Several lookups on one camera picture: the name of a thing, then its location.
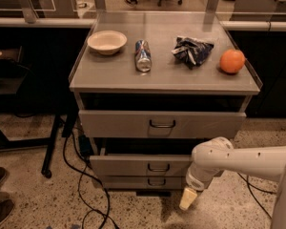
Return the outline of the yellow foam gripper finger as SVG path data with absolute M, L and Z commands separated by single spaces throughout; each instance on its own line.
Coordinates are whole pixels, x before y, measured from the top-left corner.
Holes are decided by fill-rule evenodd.
M 179 203 L 179 208 L 181 210 L 188 210 L 196 198 L 197 198 L 196 190 L 190 187 L 186 187 L 183 191 L 183 194 L 182 194 L 182 197 Z

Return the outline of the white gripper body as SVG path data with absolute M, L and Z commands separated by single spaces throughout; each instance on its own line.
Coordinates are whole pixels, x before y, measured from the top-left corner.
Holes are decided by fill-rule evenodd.
M 186 182 L 196 191 L 203 191 L 209 187 L 217 173 L 217 169 L 201 168 L 192 163 L 187 170 Z

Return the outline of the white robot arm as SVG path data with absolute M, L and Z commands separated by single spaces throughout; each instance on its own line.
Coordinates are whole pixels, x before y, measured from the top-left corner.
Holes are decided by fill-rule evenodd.
M 196 145 L 179 207 L 187 210 L 197 193 L 221 171 L 233 171 L 278 183 L 271 229 L 286 229 L 286 146 L 235 149 L 225 137 Z

